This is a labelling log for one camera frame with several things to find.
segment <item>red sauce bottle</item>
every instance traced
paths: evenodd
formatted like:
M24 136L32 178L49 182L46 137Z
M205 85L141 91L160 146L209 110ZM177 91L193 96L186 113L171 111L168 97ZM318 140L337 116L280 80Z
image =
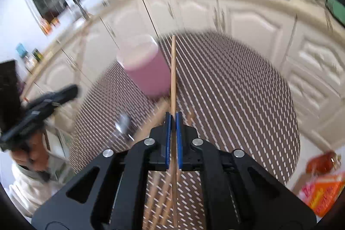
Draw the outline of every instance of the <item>red sauce bottle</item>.
M307 163L306 173L324 174L329 173L332 169L337 169L341 165L341 155L337 155L334 151L326 152L321 156L317 156Z

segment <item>pink cup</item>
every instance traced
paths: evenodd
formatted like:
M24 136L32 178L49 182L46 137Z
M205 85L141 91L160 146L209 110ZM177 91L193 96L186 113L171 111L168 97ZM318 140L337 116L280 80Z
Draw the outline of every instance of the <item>pink cup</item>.
M127 75L150 98L170 91L170 68L157 42L150 35L131 38L117 54L117 61Z

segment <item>silver bolt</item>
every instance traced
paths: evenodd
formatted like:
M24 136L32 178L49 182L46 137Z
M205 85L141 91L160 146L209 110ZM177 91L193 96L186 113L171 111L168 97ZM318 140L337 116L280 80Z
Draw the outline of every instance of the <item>silver bolt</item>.
M236 149L234 151L234 156L237 158L242 158L244 156L244 151L242 149Z
M114 152L113 152L113 150L111 150L111 149L106 149L106 150L103 151L102 154L103 154L103 156L104 156L105 158L108 158L108 157L113 156L113 155L114 155Z
M152 138L148 138L148 139L145 139L144 140L144 144L147 145L147 146L151 146L155 143L155 140L152 139Z
M203 143L204 143L204 141L202 139L199 139L199 138L192 140L192 144L194 144L197 147L202 145Z

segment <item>orange snack bag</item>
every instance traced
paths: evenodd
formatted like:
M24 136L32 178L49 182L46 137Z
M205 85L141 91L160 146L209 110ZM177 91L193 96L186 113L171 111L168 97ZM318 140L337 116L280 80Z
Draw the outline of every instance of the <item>orange snack bag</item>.
M298 197L314 213L323 217L333 206L345 186L345 172L315 178L300 190Z

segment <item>round table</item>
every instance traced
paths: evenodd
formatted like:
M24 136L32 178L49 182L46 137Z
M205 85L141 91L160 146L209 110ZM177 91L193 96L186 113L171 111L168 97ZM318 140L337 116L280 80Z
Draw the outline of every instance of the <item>round table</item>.
M158 44L170 65L171 35L160 37ZM286 184L300 154L297 119L286 81L258 53L225 34L178 33L176 48L177 110L184 122L192 108L192 126L201 138L224 151L243 149ZM114 62L89 90L77 115L70 156L73 169L80 171L106 147L116 134L115 122L122 112L140 127L155 103ZM129 149L130 139L120 135L115 139L115 151ZM154 172L149 173L148 190L152 184L162 189L166 173L160 174L161 180L154 182ZM147 229L156 217L160 224L157 211L155 205L144 218ZM198 172L181 173L178 214L179 229L205 229ZM172 215L165 224L168 229Z

